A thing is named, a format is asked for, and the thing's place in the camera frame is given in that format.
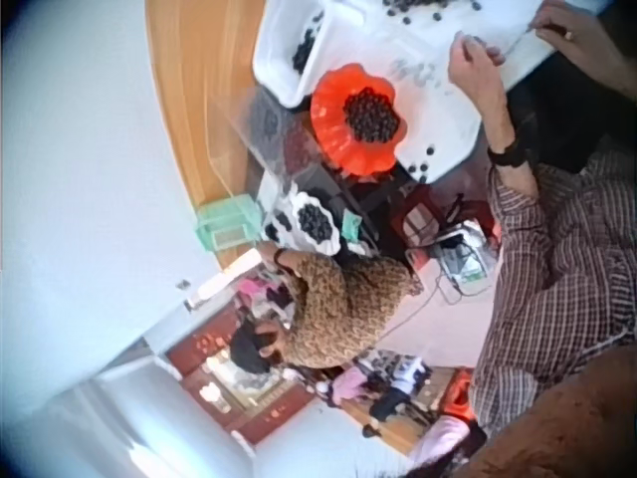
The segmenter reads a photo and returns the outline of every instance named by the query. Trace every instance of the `black watch strap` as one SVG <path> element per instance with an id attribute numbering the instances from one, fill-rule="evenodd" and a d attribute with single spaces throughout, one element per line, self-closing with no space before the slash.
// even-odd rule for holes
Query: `black watch strap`
<path id="1" fill-rule="evenodd" d="M 495 166 L 520 167 L 528 160 L 527 152 L 521 147 L 518 137 L 505 149 L 505 152 L 496 153 L 489 148 L 487 154 Z"/>
<path id="2" fill-rule="evenodd" d="M 287 272 L 290 275 L 294 274 L 294 271 L 292 269 L 290 269 L 289 267 L 286 267 L 282 264 L 279 263 L 279 258 L 281 257 L 281 254 L 283 254 L 284 252 L 286 252 L 285 249 L 279 249 L 277 252 L 275 252 L 275 255 L 273 257 L 274 259 L 274 263 L 283 271 Z"/>

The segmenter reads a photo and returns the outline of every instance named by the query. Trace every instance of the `patterned blouse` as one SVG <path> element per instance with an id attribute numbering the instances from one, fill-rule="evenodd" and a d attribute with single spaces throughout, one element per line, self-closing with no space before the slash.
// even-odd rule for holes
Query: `patterned blouse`
<path id="1" fill-rule="evenodd" d="M 409 270 L 385 258 L 359 258 L 338 267 L 311 254 L 289 277 L 295 317 L 283 360 L 310 368 L 342 365 L 373 346 L 408 293 L 422 286 Z"/>
<path id="2" fill-rule="evenodd" d="M 487 432 L 605 350 L 635 341 L 634 167 L 634 156 L 618 151 L 595 153 L 579 174 L 541 166 L 539 201 L 492 171 L 503 267 L 470 389 Z"/>

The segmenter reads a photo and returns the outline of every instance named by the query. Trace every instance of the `leopard print shirt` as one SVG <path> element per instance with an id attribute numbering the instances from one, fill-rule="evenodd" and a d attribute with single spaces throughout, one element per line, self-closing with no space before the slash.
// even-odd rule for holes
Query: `leopard print shirt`
<path id="1" fill-rule="evenodd" d="M 380 339 L 402 298 L 419 292 L 409 270 L 384 258 L 340 268 L 311 254 L 290 277 L 296 309 L 284 360 L 310 368 L 342 365 Z"/>

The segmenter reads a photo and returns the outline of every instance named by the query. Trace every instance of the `wristwatch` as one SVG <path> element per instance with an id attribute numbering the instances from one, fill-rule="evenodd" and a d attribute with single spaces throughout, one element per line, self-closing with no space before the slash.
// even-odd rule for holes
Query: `wristwatch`
<path id="1" fill-rule="evenodd" d="M 495 166 L 520 167 L 529 159 L 527 150 L 521 146 L 517 136 L 516 140 L 505 149 L 505 152 L 497 153 L 489 148 L 487 154 Z"/>

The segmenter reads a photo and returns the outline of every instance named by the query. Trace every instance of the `cable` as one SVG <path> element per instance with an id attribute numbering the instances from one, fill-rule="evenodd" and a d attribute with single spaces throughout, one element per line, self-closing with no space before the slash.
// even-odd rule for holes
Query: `cable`
<path id="1" fill-rule="evenodd" d="M 409 321 L 411 321 L 413 319 L 413 317 L 418 314 L 420 311 L 422 311 L 425 307 L 427 307 L 429 305 L 429 303 L 431 302 L 431 300 L 434 298 L 434 296 L 436 295 L 436 292 L 438 292 L 439 289 L 439 284 L 440 284 L 440 279 L 442 278 L 442 276 L 444 275 L 444 272 L 442 270 L 442 267 L 440 268 L 440 274 L 438 274 L 438 277 L 436 278 L 436 287 L 434 288 L 434 292 L 431 293 L 431 295 L 427 298 L 427 300 L 425 301 L 425 303 L 420 306 L 418 309 L 416 309 L 414 312 L 412 312 L 404 321 L 402 321 L 400 324 L 395 325 L 394 327 L 392 327 L 389 331 L 387 331 L 385 334 L 382 335 L 382 337 L 380 337 L 380 339 L 378 339 L 379 341 L 383 340 L 385 337 L 389 336 L 391 333 L 393 333 L 396 329 L 400 329 L 402 326 L 404 326 L 405 324 L 407 324 Z"/>

